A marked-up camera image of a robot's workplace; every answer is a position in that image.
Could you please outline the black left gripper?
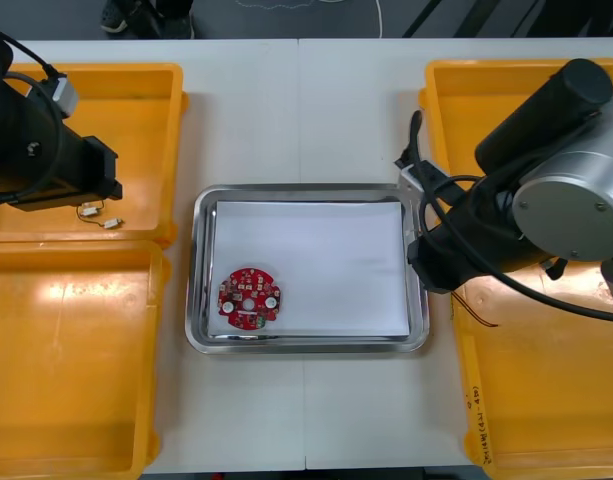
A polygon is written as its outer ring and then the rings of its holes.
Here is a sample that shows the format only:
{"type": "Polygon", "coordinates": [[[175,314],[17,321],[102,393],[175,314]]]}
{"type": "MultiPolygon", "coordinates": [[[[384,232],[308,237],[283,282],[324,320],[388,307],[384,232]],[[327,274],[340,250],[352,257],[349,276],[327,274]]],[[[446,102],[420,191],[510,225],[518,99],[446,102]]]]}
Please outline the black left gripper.
{"type": "Polygon", "coordinates": [[[97,137],[65,133],[57,170],[35,193],[9,202],[22,211],[37,211],[104,200],[121,200],[122,184],[116,179],[117,154],[97,137]]]}

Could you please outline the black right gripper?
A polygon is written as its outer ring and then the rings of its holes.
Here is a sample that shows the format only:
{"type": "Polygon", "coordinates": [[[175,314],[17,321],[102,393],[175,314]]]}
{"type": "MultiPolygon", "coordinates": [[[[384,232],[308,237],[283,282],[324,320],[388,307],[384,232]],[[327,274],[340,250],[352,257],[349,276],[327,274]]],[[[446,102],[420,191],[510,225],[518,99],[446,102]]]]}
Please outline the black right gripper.
{"type": "Polygon", "coordinates": [[[454,251],[441,253],[425,238],[413,241],[407,249],[407,261],[423,287],[436,294],[447,294],[465,283],[463,256],[454,251]]]}

